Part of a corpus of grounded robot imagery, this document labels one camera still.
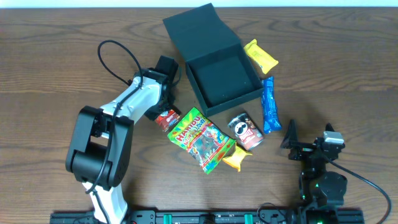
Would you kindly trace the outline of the blue Oreo cookie pack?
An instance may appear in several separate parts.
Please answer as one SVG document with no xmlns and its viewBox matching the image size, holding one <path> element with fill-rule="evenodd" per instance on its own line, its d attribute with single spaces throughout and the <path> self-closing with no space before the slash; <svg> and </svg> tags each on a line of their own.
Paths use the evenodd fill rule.
<svg viewBox="0 0 398 224">
<path fill-rule="evenodd" d="M 274 77 L 266 78 L 262 81 L 264 86 L 261 104 L 263 110 L 263 130 L 265 134 L 273 131 L 280 131 L 282 126 L 277 113 L 277 105 L 274 97 Z"/>
</svg>

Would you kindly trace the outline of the small Pringles can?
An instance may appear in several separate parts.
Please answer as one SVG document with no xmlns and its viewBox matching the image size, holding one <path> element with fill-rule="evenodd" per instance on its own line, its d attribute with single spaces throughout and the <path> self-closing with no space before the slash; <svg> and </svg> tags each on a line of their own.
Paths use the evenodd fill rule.
<svg viewBox="0 0 398 224">
<path fill-rule="evenodd" d="M 237 115 L 228 123 L 228 127 L 247 151 L 251 151 L 264 140 L 264 136 L 247 113 Z"/>
</svg>

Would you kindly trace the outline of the red Hello Panda box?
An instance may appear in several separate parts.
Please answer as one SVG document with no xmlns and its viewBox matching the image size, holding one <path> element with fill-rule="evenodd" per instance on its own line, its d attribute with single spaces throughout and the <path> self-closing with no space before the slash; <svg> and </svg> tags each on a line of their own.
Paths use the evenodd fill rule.
<svg viewBox="0 0 398 224">
<path fill-rule="evenodd" d="M 166 132 L 170 127 L 172 127 L 178 120 L 180 115 L 170 109 L 168 111 L 162 112 L 158 117 L 156 117 L 155 122 L 160 126 L 163 132 Z"/>
</svg>

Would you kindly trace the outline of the small yellow snack packet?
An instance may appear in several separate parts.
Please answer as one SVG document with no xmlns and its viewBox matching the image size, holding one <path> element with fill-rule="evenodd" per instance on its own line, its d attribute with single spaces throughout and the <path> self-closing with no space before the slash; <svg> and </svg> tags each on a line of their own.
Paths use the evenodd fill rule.
<svg viewBox="0 0 398 224">
<path fill-rule="evenodd" d="M 223 162 L 227 165 L 235 168 L 238 172 L 241 171 L 241 163 L 246 156 L 251 156 L 252 153 L 241 148 L 239 145 L 235 145 L 235 150 L 230 156 L 222 158 Z"/>
</svg>

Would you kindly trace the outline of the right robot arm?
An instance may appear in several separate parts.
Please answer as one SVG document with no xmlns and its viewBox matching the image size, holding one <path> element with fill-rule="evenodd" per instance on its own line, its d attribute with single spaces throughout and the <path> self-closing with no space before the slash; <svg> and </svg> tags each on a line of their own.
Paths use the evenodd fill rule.
<svg viewBox="0 0 398 224">
<path fill-rule="evenodd" d="M 337 172 L 327 171 L 326 165 L 345 148 L 342 134 L 328 123 L 322 137 L 313 143 L 300 142 L 292 119 L 280 146 L 290 150 L 290 160 L 301 163 L 298 186 L 302 203 L 287 211 L 286 222 L 338 223 L 337 209 L 344 204 L 348 181 Z"/>
</svg>

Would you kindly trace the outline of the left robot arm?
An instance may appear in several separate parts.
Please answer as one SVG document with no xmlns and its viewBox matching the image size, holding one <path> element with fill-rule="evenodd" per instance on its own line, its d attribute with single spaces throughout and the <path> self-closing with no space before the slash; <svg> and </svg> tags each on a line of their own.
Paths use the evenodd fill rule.
<svg viewBox="0 0 398 224">
<path fill-rule="evenodd" d="M 131 223 L 131 209 L 121 182 L 126 174 L 135 124 L 146 116 L 155 120 L 170 109 L 170 92 L 178 63 L 160 56 L 154 68 L 138 71 L 116 99 L 78 113 L 65 167 L 85 188 L 94 211 L 72 223 Z"/>
</svg>

